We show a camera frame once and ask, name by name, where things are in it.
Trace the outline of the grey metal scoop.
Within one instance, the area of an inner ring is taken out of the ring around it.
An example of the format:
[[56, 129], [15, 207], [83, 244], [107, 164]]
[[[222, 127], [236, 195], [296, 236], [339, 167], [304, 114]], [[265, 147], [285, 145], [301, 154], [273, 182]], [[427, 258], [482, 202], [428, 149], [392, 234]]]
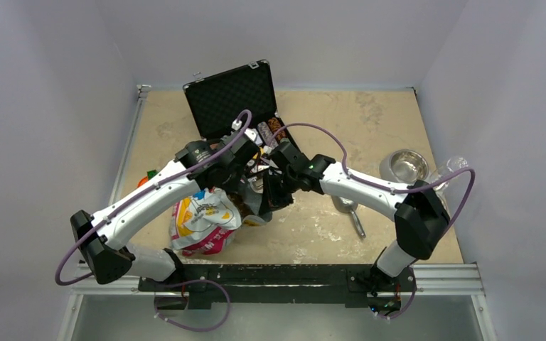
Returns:
[[361, 239], [366, 238], [366, 233], [363, 228], [363, 225], [360, 221], [360, 218], [356, 212], [358, 208], [358, 204], [356, 202], [353, 202], [352, 200], [339, 197], [339, 196], [332, 196], [332, 201], [334, 207], [341, 213], [348, 215], [351, 218], [351, 221], [353, 223], [353, 226], [355, 228], [356, 233]]

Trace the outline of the pet food bag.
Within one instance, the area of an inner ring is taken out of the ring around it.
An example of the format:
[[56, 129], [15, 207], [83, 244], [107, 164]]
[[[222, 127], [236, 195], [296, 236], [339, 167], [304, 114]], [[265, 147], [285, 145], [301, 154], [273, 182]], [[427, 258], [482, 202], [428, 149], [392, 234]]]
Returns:
[[272, 219], [263, 196], [242, 183], [238, 193], [205, 189], [174, 205], [169, 227], [171, 248], [183, 256], [218, 254], [243, 227], [261, 227]]

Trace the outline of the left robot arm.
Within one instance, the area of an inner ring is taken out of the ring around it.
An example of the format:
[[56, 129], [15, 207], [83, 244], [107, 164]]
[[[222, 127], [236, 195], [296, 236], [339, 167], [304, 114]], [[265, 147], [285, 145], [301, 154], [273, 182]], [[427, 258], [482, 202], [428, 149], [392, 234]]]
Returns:
[[192, 141], [157, 175], [120, 201], [89, 213], [79, 210], [70, 218], [79, 250], [99, 284], [125, 275], [155, 280], [167, 291], [183, 283], [182, 264], [172, 251], [130, 244], [150, 221], [176, 203], [209, 188], [228, 192], [238, 188], [246, 165], [259, 152], [251, 131], [236, 131], [211, 148]]

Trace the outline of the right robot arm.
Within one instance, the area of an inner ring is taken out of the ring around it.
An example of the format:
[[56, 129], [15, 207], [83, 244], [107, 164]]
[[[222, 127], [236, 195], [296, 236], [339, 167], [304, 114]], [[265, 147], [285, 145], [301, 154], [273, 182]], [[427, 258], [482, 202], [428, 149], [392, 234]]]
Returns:
[[321, 154], [307, 158], [290, 142], [274, 148], [270, 160], [279, 169], [265, 188], [277, 194], [298, 190], [352, 200], [385, 216], [395, 224], [395, 239], [386, 247], [370, 278], [387, 289], [404, 268], [430, 259], [449, 227], [450, 217], [441, 199], [428, 183], [393, 183], [355, 170]]

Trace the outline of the grey double pet bowl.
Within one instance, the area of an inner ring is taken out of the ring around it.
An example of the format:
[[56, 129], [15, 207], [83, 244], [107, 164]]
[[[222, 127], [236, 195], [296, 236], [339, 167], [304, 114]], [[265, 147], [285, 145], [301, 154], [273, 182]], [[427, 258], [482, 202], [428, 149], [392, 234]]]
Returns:
[[418, 180], [433, 183], [440, 176], [433, 173], [427, 159], [411, 149], [400, 149], [388, 154], [378, 167], [380, 177], [393, 183], [414, 185]]

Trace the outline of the black poker chip case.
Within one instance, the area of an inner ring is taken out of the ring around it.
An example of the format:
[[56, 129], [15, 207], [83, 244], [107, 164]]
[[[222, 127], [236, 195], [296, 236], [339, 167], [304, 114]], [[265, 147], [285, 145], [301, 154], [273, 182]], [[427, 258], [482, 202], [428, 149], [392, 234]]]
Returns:
[[250, 128], [279, 116], [271, 67], [268, 60], [250, 62], [183, 86], [188, 106], [202, 139], [220, 139], [232, 131], [239, 113], [252, 112]]

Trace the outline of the orange green toy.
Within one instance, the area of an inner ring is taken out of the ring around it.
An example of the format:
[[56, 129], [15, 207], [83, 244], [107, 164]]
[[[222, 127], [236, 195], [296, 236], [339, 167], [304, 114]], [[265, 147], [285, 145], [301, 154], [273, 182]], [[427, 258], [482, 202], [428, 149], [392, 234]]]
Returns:
[[147, 183], [149, 180], [151, 180], [154, 176], [158, 174], [157, 170], [148, 170], [146, 172], [146, 175], [137, 183], [137, 187], [141, 187], [143, 184]]

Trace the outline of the clear water bottle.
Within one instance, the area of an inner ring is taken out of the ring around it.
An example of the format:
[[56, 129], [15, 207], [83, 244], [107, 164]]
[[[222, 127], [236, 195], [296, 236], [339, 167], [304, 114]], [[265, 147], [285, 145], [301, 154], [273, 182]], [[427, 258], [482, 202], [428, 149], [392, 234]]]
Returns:
[[428, 183], [434, 183], [468, 166], [469, 162], [464, 157], [454, 156], [443, 162], [436, 170], [432, 171], [426, 181]]

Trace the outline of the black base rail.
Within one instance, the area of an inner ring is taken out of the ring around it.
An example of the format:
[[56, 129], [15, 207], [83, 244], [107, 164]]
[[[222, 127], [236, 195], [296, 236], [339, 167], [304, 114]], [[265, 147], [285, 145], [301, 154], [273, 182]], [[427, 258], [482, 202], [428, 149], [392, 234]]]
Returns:
[[214, 303], [336, 304], [392, 315], [415, 293], [410, 268], [390, 278], [370, 264], [186, 264], [159, 283], [142, 278], [138, 289], [164, 297], [163, 309], [209, 309]]

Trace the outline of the aluminium frame rail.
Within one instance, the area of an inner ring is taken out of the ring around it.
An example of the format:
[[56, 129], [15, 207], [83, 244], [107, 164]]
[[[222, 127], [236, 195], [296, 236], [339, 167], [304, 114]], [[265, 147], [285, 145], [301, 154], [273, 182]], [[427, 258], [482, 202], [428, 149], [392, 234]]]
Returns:
[[[127, 162], [131, 154], [131, 149], [134, 143], [134, 137], [136, 134], [138, 124], [141, 120], [143, 108], [146, 103], [146, 99], [149, 96], [150, 91], [152, 90], [152, 86], [137, 85], [137, 89], [138, 89], [138, 98], [136, 101], [136, 105], [134, 107], [134, 113], [132, 115], [132, 122], [129, 128], [129, 133], [127, 134], [127, 138], [124, 144], [122, 158], [119, 163], [117, 174], [114, 179], [114, 185], [112, 187], [112, 191], [109, 196], [109, 200], [108, 200], [109, 204], [112, 204], [113, 202], [118, 200], [121, 194], [121, 191], [124, 188], [124, 179], [125, 179], [126, 171], [127, 171]], [[80, 311], [82, 310], [84, 295], [81, 293], [76, 293], [74, 289], [75, 287], [73, 286], [73, 289], [70, 292], [70, 297], [68, 300], [68, 305], [66, 307], [66, 312], [63, 316], [59, 333], [56, 338], [56, 340], [58, 341], [73, 339], [73, 334], [77, 325], [77, 320], [78, 320]]]

